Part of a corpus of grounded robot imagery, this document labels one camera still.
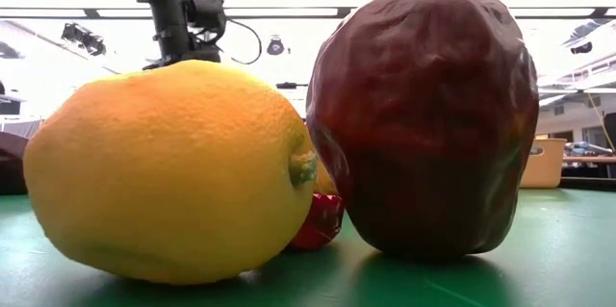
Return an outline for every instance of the green table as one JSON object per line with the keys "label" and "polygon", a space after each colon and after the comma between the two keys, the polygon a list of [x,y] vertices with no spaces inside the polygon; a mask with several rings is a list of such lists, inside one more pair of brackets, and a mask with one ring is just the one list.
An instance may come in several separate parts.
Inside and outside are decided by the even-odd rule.
{"label": "green table", "polygon": [[616,193],[524,191],[498,249],[446,267],[379,255],[348,219],[336,242],[212,286],[130,281],[65,259],[23,196],[0,197],[2,307],[611,307]]}

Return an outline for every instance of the plastic container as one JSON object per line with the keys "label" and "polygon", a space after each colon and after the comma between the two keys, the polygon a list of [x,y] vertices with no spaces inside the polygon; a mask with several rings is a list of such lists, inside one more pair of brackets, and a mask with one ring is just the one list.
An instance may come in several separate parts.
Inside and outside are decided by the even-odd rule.
{"label": "plastic container", "polygon": [[564,139],[535,139],[520,188],[551,189],[560,184]]}

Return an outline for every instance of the black cable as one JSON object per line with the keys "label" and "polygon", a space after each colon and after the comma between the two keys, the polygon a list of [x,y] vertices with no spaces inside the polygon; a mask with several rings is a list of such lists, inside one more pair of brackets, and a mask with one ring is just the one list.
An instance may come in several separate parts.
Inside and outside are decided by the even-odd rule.
{"label": "black cable", "polygon": [[[259,52],[257,53],[257,57],[255,57],[255,59],[253,59],[252,61],[250,61],[250,62],[241,62],[241,61],[238,61],[237,59],[235,59],[233,57],[229,57],[229,58],[231,59],[231,61],[233,61],[235,63],[244,64],[244,65],[250,65],[250,64],[256,63],[259,59],[261,59],[261,55],[263,55],[263,42],[261,41],[261,37],[259,37],[259,34],[257,34],[257,32],[254,29],[250,28],[246,24],[243,24],[242,22],[238,22],[238,21],[233,20],[233,19],[229,19],[229,22],[235,23],[235,24],[239,25],[240,27],[244,27],[247,30],[249,30],[250,33],[252,33],[252,35],[254,35],[254,37],[257,38],[257,42],[259,43]],[[220,50],[220,52],[222,52],[222,53],[225,53],[222,50],[222,48],[220,48],[220,47],[218,48],[218,50]]]}

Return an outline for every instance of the red candy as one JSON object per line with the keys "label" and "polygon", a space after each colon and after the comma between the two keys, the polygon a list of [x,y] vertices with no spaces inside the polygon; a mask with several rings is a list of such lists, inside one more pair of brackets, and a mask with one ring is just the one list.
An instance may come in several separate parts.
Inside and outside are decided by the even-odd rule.
{"label": "red candy", "polygon": [[308,217],[287,249],[315,250],[332,242],[340,232],[344,214],[340,196],[313,194]]}

